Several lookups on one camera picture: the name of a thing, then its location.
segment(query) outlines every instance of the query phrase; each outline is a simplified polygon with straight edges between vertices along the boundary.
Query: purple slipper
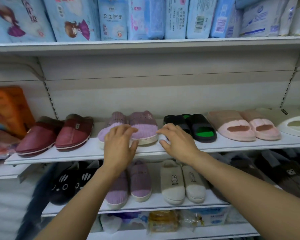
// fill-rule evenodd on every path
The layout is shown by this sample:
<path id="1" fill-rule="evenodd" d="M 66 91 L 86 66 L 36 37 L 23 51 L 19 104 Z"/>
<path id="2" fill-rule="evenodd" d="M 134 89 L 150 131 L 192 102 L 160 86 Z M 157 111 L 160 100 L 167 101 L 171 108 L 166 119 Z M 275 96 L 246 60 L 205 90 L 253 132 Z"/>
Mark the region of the purple slipper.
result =
<path id="1" fill-rule="evenodd" d="M 109 133 L 111 128 L 119 126 L 119 125 L 125 125 L 127 124 L 126 116 L 121 112 L 113 112 L 110 120 L 105 125 L 105 127 L 100 130 L 98 134 L 99 144 L 100 148 L 103 149 L 105 145 L 105 136 Z"/>
<path id="2" fill-rule="evenodd" d="M 110 209 L 118 210 L 122 208 L 128 200 L 128 179 L 127 174 L 123 171 L 119 178 L 113 183 L 105 200 Z"/>
<path id="3" fill-rule="evenodd" d="M 136 202 L 147 201 L 152 193 L 151 177 L 147 164 L 141 160 L 129 166 L 131 195 Z"/>
<path id="4" fill-rule="evenodd" d="M 139 141 L 139 145 L 150 144 L 158 140 L 158 125 L 149 111 L 134 112 L 128 117 L 129 124 L 139 131 L 132 134 L 131 139 Z"/>

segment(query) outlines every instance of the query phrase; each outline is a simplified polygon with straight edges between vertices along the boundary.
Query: brown hair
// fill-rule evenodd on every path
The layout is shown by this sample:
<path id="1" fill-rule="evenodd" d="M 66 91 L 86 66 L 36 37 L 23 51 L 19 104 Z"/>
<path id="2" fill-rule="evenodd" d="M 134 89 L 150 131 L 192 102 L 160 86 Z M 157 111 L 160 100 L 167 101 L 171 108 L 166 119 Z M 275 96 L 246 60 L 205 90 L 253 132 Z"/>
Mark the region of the brown hair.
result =
<path id="1" fill-rule="evenodd" d="M 69 21 L 64 22 L 64 29 L 65 33 L 70 37 L 70 38 L 75 38 L 77 35 L 73 33 L 73 28 L 78 29 L 79 27 L 77 26 L 77 22 L 74 21 L 73 23 Z"/>
<path id="2" fill-rule="evenodd" d="M 19 22 L 16 20 L 16 16 L 14 15 L 14 12 L 12 11 L 12 9 L 7 6 L 0 6 L 0 17 L 5 20 L 5 18 L 4 18 L 5 16 L 9 16 L 12 20 L 12 24 L 14 26 L 19 27 L 19 25 L 18 25 Z"/>

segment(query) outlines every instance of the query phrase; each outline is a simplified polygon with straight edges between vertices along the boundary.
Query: purple dress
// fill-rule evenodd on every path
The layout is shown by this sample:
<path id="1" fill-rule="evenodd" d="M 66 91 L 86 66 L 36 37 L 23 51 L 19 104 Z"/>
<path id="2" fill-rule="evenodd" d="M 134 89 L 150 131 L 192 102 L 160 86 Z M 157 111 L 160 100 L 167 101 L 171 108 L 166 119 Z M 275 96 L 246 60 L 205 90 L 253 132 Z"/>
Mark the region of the purple dress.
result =
<path id="1" fill-rule="evenodd" d="M 8 28 L 8 34 L 14 37 L 21 37 L 26 33 L 19 26 L 12 26 Z"/>
<path id="2" fill-rule="evenodd" d="M 86 21 L 82 20 L 81 23 L 79 23 L 78 25 L 80 32 L 82 33 L 82 35 L 89 40 L 90 39 L 90 30 L 88 27 L 88 24 L 86 23 Z"/>

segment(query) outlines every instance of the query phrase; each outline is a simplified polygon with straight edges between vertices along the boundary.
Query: forearm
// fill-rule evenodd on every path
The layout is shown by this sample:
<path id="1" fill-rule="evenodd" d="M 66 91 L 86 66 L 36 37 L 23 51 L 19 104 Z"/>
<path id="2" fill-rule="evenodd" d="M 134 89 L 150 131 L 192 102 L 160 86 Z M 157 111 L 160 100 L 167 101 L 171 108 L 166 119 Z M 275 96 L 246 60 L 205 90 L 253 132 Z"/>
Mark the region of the forearm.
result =
<path id="1" fill-rule="evenodd" d="M 300 240 L 300 198 L 201 152 L 193 168 L 268 240 Z"/>
<path id="2" fill-rule="evenodd" d="M 40 232 L 35 240 L 84 240 L 118 175 L 100 167 L 91 180 Z"/>

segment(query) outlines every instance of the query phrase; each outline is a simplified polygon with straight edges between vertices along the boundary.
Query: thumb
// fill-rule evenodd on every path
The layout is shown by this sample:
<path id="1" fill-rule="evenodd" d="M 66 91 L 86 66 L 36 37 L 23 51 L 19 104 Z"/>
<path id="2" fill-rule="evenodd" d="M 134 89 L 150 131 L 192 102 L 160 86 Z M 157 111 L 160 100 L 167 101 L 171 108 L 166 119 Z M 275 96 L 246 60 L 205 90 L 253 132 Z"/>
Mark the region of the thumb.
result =
<path id="1" fill-rule="evenodd" d="M 131 144 L 130 152 L 133 156 L 136 154 L 138 144 L 139 144 L 139 141 L 137 141 L 137 140 L 133 141 L 132 144 Z"/>
<path id="2" fill-rule="evenodd" d="M 165 151 L 171 156 L 171 146 L 165 140 L 160 140 L 159 143 L 165 149 Z"/>

